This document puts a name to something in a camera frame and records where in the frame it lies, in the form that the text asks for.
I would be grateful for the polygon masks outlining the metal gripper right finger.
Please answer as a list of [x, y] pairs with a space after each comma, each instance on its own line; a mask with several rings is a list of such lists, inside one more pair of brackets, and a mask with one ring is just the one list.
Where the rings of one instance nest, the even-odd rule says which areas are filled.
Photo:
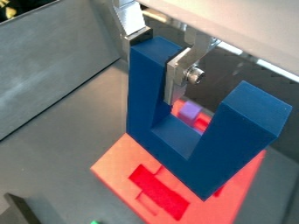
[[163, 100], [169, 105], [185, 95], [187, 84], [198, 85], [202, 82], [205, 72], [199, 68], [203, 56], [221, 43], [209, 34], [195, 29], [185, 32], [185, 42], [191, 45], [167, 62], [166, 83]]

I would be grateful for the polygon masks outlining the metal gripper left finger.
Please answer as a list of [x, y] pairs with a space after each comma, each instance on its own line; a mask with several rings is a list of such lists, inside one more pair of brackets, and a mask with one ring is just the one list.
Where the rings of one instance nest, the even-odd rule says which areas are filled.
[[126, 59], [130, 60], [131, 46], [154, 37], [154, 30], [146, 25], [141, 3], [137, 0], [113, 0]]

